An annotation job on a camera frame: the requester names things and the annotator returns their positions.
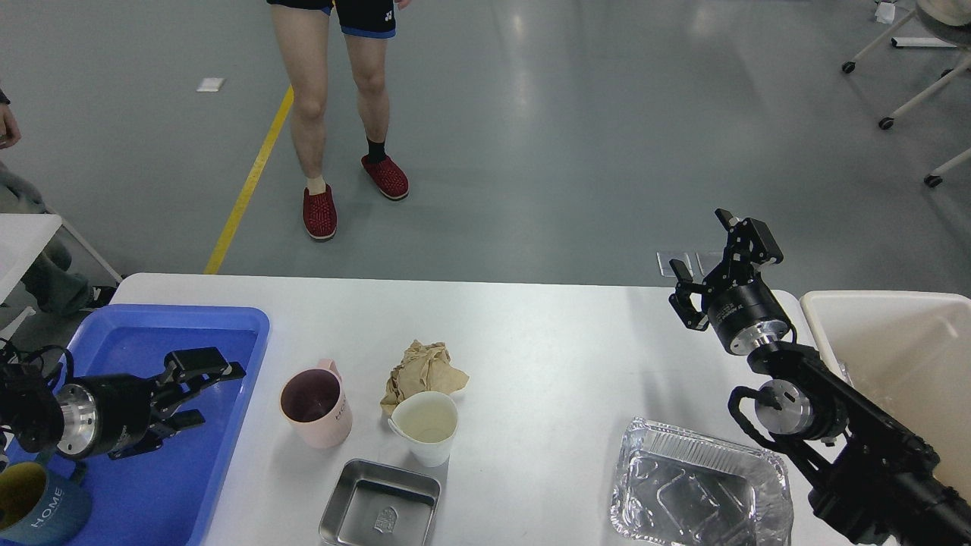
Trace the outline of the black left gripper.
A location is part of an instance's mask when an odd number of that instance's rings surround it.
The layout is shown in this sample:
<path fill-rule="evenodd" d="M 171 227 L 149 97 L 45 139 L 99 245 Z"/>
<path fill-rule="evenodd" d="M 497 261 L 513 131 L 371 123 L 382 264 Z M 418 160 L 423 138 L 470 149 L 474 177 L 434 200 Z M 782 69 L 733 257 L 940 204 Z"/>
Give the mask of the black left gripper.
<path fill-rule="evenodd" d="M 219 381 L 247 375 L 240 363 L 229 362 L 215 347 L 173 350 L 164 357 L 164 366 L 163 373 L 152 378 L 100 375 L 64 384 L 56 394 L 64 418 L 56 445 L 59 455 L 120 460 L 152 453 L 165 439 L 205 424 L 197 409 L 171 416 L 179 404 Z"/>

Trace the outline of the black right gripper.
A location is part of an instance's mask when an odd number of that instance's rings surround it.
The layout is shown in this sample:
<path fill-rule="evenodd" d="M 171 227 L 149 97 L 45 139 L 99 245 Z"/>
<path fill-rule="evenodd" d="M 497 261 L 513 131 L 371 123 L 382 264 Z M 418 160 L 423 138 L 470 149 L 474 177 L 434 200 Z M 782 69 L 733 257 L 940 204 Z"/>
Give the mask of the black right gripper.
<path fill-rule="evenodd" d="M 784 254 L 765 222 L 740 220 L 726 209 L 715 209 L 715 217 L 727 233 L 721 262 L 698 284 L 683 260 L 670 259 L 677 283 L 668 301 L 691 331 L 706 331 L 710 322 L 726 352 L 748 356 L 791 331 L 790 318 L 762 280 L 762 267 L 782 263 Z M 693 294 L 701 295 L 703 310 Z"/>

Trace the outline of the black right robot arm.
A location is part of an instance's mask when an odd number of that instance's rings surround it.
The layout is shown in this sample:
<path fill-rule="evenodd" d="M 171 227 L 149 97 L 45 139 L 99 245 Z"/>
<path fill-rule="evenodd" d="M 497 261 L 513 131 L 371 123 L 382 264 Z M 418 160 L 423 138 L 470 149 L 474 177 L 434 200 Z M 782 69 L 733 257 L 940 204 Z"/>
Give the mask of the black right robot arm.
<path fill-rule="evenodd" d="M 768 376 L 732 390 L 734 421 L 795 464 L 815 517 L 853 544 L 969 544 L 969 504 L 936 479 L 933 446 L 837 377 L 818 350 L 786 339 L 797 329 L 762 280 L 762 267 L 784 258 L 767 224 L 725 209 L 715 217 L 726 231 L 721 260 L 696 282 L 672 259 L 669 303 L 691 331 L 713 328 L 726 353 Z"/>

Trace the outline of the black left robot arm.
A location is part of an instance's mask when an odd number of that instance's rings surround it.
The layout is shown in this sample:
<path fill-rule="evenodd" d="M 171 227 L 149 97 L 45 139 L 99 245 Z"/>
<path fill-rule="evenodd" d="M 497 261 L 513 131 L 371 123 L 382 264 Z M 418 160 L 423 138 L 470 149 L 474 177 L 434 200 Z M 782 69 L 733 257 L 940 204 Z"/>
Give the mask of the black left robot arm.
<path fill-rule="evenodd" d="M 161 373 L 76 376 L 64 350 L 58 370 L 42 370 L 44 349 L 3 349 L 2 425 L 28 453 L 56 450 L 69 460 L 107 455 L 112 460 L 158 450 L 167 438 L 204 424 L 197 409 L 183 410 L 205 388 L 247 375 L 215 347 L 173 350 Z"/>

